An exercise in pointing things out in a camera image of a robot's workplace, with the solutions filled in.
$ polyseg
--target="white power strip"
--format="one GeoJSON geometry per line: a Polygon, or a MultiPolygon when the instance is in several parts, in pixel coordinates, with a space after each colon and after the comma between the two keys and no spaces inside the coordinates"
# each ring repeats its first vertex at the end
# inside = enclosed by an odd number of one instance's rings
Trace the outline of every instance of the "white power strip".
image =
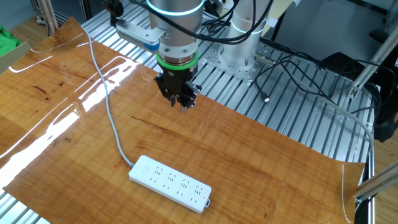
{"type": "Polygon", "coordinates": [[[138,159],[129,178],[197,213],[210,204],[210,186],[147,156],[138,159]]]}

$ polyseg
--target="gray cable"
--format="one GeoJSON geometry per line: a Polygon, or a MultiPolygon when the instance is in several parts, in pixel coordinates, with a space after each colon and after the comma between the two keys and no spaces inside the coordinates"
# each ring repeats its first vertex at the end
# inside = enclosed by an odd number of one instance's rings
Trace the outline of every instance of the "gray cable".
{"type": "MultiPolygon", "coordinates": [[[[294,76],[292,76],[292,78],[293,78],[302,88],[304,88],[304,89],[306,89],[306,90],[308,90],[308,91],[313,91],[313,92],[316,91],[316,90],[314,90],[313,88],[311,88],[311,87],[309,87],[308,85],[306,85],[304,82],[301,82],[298,78],[296,78],[296,77],[294,77],[294,76]]],[[[339,106],[335,105],[335,104],[332,103],[330,100],[328,100],[326,97],[319,96],[319,95],[314,95],[314,96],[316,96],[317,98],[319,98],[319,99],[321,99],[322,101],[324,101],[327,105],[329,105],[329,106],[333,107],[334,109],[336,109],[336,110],[342,112],[345,116],[347,116],[347,117],[353,119],[355,122],[357,122],[357,123],[365,130],[366,135],[368,135],[368,137],[369,137],[369,149],[368,149],[368,153],[372,151],[373,146],[374,146],[374,139],[373,139],[372,132],[370,132],[369,128],[366,127],[366,125],[365,125],[361,120],[359,120],[357,117],[355,117],[354,115],[352,115],[350,112],[348,112],[348,111],[344,110],[343,108],[340,108],[339,106]]]]}
{"type": "Polygon", "coordinates": [[[109,95],[108,95],[108,88],[106,87],[106,81],[104,78],[104,75],[102,74],[100,68],[97,65],[97,61],[95,60],[95,56],[94,56],[94,50],[93,50],[93,44],[91,43],[91,37],[89,35],[89,33],[87,32],[87,30],[83,29],[87,36],[88,36],[88,43],[90,45],[90,51],[91,51],[91,58],[93,58],[93,62],[94,62],[94,66],[98,71],[98,74],[100,75],[102,82],[104,83],[104,88],[105,88],[105,102],[106,102],[106,111],[108,112],[108,117],[109,117],[109,121],[111,122],[112,128],[113,128],[113,132],[114,132],[114,137],[116,138],[116,144],[118,145],[118,149],[120,154],[122,155],[123,159],[129,164],[130,167],[134,166],[134,163],[132,163],[124,154],[122,147],[120,145],[120,140],[119,140],[119,135],[118,135],[118,131],[116,130],[116,127],[114,125],[113,122],[113,118],[112,118],[112,114],[111,114],[111,110],[109,108],[109,95]]]}

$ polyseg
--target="green object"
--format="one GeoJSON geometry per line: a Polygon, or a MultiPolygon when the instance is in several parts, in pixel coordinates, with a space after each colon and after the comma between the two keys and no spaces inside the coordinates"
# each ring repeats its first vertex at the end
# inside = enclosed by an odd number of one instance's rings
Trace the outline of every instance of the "green object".
{"type": "Polygon", "coordinates": [[[159,63],[161,66],[163,66],[165,68],[168,68],[170,70],[180,71],[180,70],[185,70],[187,68],[194,66],[199,60],[199,54],[197,52],[195,58],[190,63],[185,64],[185,65],[171,65],[169,63],[166,63],[160,58],[158,53],[156,53],[156,60],[157,60],[157,63],[159,63]]]}
{"type": "Polygon", "coordinates": [[[21,41],[4,30],[3,26],[0,26],[0,57],[12,51],[21,44],[21,41]]]}

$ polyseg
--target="metal table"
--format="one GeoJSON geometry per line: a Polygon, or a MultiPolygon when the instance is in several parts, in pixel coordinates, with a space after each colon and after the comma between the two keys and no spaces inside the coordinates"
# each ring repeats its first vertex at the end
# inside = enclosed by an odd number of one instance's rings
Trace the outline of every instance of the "metal table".
{"type": "MultiPolygon", "coordinates": [[[[150,27],[147,11],[136,5],[127,4],[128,2],[123,3],[125,6],[123,19],[146,29],[150,27]]],[[[154,54],[119,38],[114,27],[109,24],[107,11],[99,13],[82,27],[98,42],[155,71],[160,71],[154,54]]],[[[226,28],[220,32],[220,35],[225,35],[227,32],[226,28]]],[[[313,95],[300,91],[289,76],[278,68],[267,72],[258,80],[271,99],[264,103],[253,83],[238,80],[201,59],[211,45],[212,43],[200,41],[200,64],[193,82],[203,87],[202,94],[330,158],[348,162],[368,160],[369,177],[374,175],[374,154],[371,152],[367,157],[369,141],[358,124],[313,95]]],[[[262,54],[276,61],[287,56],[286,53],[268,46],[265,46],[262,54]]],[[[298,57],[291,57],[291,60],[298,63],[325,93],[331,91],[337,74],[323,72],[312,62],[298,57]]],[[[297,69],[291,65],[288,69],[294,76],[311,86],[297,69]]],[[[342,78],[333,93],[333,101],[348,111],[371,106],[372,96],[365,89],[362,89],[354,100],[348,98],[351,84],[351,80],[342,78]]],[[[361,111],[357,113],[357,117],[372,128],[373,110],[361,111]]],[[[368,206],[368,223],[374,223],[374,201],[372,200],[368,206]]],[[[47,223],[47,221],[0,190],[0,223],[47,223]]]]}

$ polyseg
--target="metal mounting plate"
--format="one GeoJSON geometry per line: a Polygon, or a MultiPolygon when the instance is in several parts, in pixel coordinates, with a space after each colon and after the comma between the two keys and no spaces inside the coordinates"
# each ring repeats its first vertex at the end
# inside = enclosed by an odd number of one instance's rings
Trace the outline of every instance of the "metal mounting plate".
{"type": "MultiPolygon", "coordinates": [[[[235,68],[233,65],[224,63],[220,58],[220,51],[222,47],[223,46],[221,44],[212,44],[210,49],[203,55],[203,60],[207,62],[208,65],[214,66],[224,71],[228,75],[232,75],[246,83],[252,83],[263,68],[264,64],[261,62],[256,62],[253,67],[235,68]]],[[[258,47],[257,52],[263,54],[267,53],[268,51],[265,49],[265,47],[258,47]]]]}

